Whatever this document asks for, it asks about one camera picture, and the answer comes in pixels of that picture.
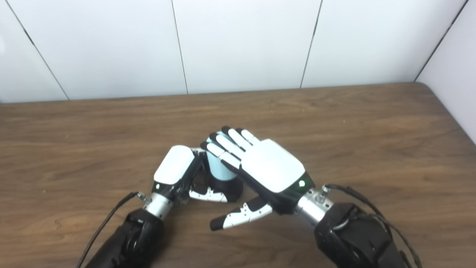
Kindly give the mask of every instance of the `wooden table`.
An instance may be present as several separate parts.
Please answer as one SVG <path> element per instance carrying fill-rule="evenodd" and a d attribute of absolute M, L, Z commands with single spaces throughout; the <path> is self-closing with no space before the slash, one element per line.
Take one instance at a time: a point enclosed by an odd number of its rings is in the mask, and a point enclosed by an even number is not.
<path fill-rule="evenodd" d="M 476 147 L 418 83 L 2 104 L 0 267 L 74 267 L 125 194 L 150 192 L 171 146 L 198 146 L 226 124 L 280 143 L 317 185 L 367 195 L 425 267 L 474 267 Z M 140 205 L 119 210 L 89 257 Z M 333 267 L 296 216 L 211 232 L 209 220 L 234 207 L 174 207 L 154 267 Z"/>

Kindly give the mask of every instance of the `robotic hand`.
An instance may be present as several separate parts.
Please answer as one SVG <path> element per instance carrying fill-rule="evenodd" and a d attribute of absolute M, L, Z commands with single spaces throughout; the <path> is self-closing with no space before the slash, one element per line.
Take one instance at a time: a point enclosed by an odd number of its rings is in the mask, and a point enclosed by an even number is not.
<path fill-rule="evenodd" d="M 200 169 L 210 171 L 208 186 L 195 185 Z M 173 146 L 154 174 L 150 197 L 131 193 L 113 209 L 93 236 L 83 253 L 79 268 L 92 242 L 119 206 L 134 196 L 144 201 L 143 208 L 130 212 L 101 246 L 86 268 L 144 268 L 148 267 L 164 237 L 164 219 L 174 204 L 188 198 L 215 202 L 234 202 L 243 191 L 243 183 L 228 171 L 220 160 L 200 148 Z"/>
<path fill-rule="evenodd" d="M 416 252 L 401 232 L 364 196 L 337 185 L 316 190 L 302 163 L 276 142 L 260 141 L 245 129 L 225 126 L 221 132 L 210 134 L 201 148 L 217 157 L 258 194 L 243 207 L 213 219 L 212 230 L 250 222 L 272 211 L 297 214 L 314 227 L 318 248 L 339 268 L 410 268 L 405 254 L 393 242 L 392 227 L 410 249 L 416 266 L 421 267 Z M 327 198 L 330 189 L 352 195 L 376 214 L 368 214 L 352 203 L 333 203 Z"/>

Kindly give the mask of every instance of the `wood grain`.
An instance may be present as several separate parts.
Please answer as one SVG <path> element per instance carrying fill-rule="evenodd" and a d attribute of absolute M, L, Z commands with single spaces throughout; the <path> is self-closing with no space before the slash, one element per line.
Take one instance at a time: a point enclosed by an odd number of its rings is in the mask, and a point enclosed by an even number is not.
<path fill-rule="evenodd" d="M 73 267 L 118 200 L 150 191 L 171 146 L 198 146 L 226 124 L 280 143 L 317 185 L 367 195 L 425 267 L 476 263 L 476 147 L 426 86 L 404 83 L 2 104 L 0 267 Z M 138 206 L 119 210 L 92 253 Z M 333 267 L 295 216 L 211 232 L 209 220 L 235 206 L 175 207 L 154 266 Z"/>

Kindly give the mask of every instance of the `black arm segment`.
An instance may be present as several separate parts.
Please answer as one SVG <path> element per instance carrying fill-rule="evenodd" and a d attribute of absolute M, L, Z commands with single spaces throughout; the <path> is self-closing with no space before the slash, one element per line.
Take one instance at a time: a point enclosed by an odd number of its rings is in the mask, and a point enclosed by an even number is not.
<path fill-rule="evenodd" d="M 144 209 L 129 213 L 86 268 L 147 268 L 164 237 L 164 223 Z"/>
<path fill-rule="evenodd" d="M 382 225 L 354 204 L 334 204 L 316 225 L 317 247 L 338 268 L 407 268 Z"/>

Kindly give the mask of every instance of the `white robotic hand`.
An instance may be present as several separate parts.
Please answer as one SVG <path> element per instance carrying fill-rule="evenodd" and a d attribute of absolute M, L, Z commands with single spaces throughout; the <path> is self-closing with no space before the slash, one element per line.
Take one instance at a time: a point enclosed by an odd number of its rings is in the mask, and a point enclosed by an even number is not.
<path fill-rule="evenodd" d="M 313 211 L 303 215 L 312 223 L 320 220 L 332 205 L 314 190 L 315 185 L 302 163 L 276 142 L 270 139 L 260 141 L 248 130 L 228 126 L 224 126 L 221 132 L 210 134 L 210 139 L 201 147 L 220 159 L 258 193 L 258 197 L 243 207 L 212 220 L 212 230 L 250 222 L 272 211 L 300 214 L 307 208 Z"/>

